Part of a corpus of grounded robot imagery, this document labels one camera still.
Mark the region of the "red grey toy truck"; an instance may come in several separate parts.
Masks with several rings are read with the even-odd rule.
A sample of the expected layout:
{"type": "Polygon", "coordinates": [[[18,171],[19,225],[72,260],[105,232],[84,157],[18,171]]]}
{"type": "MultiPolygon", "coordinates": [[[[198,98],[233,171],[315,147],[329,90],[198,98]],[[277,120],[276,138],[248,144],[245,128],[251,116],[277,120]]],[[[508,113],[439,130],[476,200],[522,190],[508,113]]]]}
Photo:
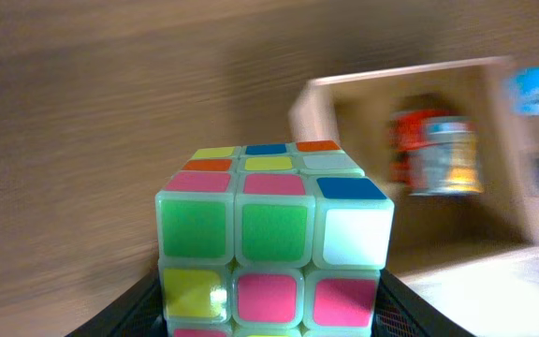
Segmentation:
{"type": "Polygon", "coordinates": [[[412,195],[472,195],[483,191],[473,123],[451,110],[398,111],[388,121],[390,180],[412,195]]]}

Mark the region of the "colourful puzzle cube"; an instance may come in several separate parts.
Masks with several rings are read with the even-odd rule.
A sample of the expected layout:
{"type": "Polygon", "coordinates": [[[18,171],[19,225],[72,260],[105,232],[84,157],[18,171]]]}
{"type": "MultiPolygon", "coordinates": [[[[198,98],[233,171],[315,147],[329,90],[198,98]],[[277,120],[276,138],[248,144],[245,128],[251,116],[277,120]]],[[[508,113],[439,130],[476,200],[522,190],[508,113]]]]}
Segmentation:
{"type": "Polygon", "coordinates": [[[395,206],[334,141],[196,151],[154,199],[171,336],[368,336],[395,206]]]}

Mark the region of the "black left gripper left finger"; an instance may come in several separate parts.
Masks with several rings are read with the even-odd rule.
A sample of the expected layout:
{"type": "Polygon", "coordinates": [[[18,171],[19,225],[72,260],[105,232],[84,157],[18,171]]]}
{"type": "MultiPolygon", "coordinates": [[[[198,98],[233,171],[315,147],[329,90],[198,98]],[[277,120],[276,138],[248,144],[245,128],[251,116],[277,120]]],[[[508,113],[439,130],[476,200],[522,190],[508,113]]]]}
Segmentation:
{"type": "Polygon", "coordinates": [[[149,271],[123,295],[66,337],[167,337],[158,271],[149,271]]]}

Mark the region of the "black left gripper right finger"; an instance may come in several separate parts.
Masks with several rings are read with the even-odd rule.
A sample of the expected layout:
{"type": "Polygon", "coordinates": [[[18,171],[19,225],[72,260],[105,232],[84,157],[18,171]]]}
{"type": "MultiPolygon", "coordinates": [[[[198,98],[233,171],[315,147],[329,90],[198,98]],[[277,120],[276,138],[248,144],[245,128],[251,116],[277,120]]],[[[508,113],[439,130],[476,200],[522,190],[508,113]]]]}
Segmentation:
{"type": "Polygon", "coordinates": [[[372,337],[474,337],[388,270],[381,271],[372,337]]]}

